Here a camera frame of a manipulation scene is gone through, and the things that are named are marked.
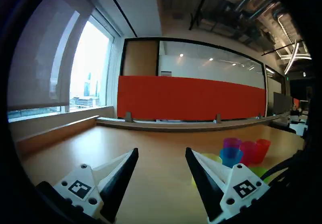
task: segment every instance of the red cup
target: red cup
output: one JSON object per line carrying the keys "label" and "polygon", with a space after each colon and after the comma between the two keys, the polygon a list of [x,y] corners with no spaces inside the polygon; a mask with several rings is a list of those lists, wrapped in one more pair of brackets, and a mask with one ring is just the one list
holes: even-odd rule
{"label": "red cup", "polygon": [[252,160],[252,162],[254,164],[259,164],[264,160],[269,146],[270,146],[269,140],[258,139],[256,141],[255,146],[254,146],[253,160]]}
{"label": "red cup", "polygon": [[255,143],[252,141],[245,141],[240,145],[240,150],[244,153],[240,162],[245,166],[248,166],[253,160],[254,147]]}

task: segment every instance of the pink cup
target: pink cup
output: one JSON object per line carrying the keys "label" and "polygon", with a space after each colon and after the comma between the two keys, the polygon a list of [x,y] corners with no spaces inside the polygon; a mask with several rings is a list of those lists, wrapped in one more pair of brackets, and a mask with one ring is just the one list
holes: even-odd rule
{"label": "pink cup", "polygon": [[240,145],[240,150],[244,153],[240,162],[248,166],[253,159],[255,143],[252,141],[245,141]]}

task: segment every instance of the blue cup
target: blue cup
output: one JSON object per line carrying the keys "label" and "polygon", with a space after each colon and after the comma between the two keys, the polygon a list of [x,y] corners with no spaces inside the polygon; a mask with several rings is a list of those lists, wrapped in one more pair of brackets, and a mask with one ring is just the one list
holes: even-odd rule
{"label": "blue cup", "polygon": [[243,152],[235,147],[227,147],[220,151],[219,156],[223,160],[223,165],[232,168],[240,162]]}

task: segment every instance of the green cup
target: green cup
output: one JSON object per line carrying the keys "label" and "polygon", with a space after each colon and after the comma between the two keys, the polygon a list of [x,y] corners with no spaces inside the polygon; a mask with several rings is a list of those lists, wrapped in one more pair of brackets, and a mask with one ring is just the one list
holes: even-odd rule
{"label": "green cup", "polygon": [[[249,169],[256,174],[258,177],[261,177],[263,174],[265,174],[267,172],[267,169],[263,168],[263,167],[249,167]],[[264,179],[264,182],[266,184],[268,184],[270,181],[270,177],[267,177],[266,179]]]}

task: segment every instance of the office desk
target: office desk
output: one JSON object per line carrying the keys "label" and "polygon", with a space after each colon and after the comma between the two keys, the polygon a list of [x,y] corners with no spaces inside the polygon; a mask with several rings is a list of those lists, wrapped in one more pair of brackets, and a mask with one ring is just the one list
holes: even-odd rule
{"label": "office desk", "polygon": [[44,149],[23,161],[31,181],[56,184],[76,166],[92,167],[131,150],[139,159],[117,214],[125,223],[206,223],[206,211],[185,159],[186,147],[219,154],[226,137],[241,140],[265,138],[270,149],[261,166],[270,168],[303,147],[299,136],[256,125],[203,133],[154,133],[94,126]]}

